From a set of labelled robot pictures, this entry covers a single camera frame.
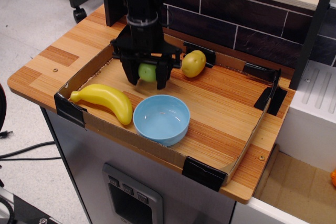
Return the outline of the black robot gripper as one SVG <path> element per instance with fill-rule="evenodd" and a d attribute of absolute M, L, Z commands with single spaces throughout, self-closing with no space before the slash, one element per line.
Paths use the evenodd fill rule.
<path fill-rule="evenodd" d="M 111 41 L 115 54 L 119 58 L 122 55 L 137 55 L 141 61 L 148 63 L 158 61 L 155 70 L 157 89 L 164 89 L 172 67 L 181 67 L 181 48 L 164 40 L 162 24 L 157 16 L 152 19 L 135 19 L 126 15 L 126 20 L 127 25 L 118 37 Z M 170 57 L 172 63 L 170 60 L 161 60 L 164 56 Z M 121 58 L 121 63 L 128 81 L 136 85 L 140 78 L 140 64 L 125 57 Z"/>

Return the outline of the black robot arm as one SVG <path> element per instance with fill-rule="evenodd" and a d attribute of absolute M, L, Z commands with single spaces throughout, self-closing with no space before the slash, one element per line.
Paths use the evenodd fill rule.
<path fill-rule="evenodd" d="M 161 9 L 165 0 L 123 0 L 127 7 L 127 25 L 111 41 L 126 77 L 136 85 L 140 64 L 155 66 L 157 89 L 163 89 L 173 68 L 180 68 L 181 48 L 164 40 Z"/>

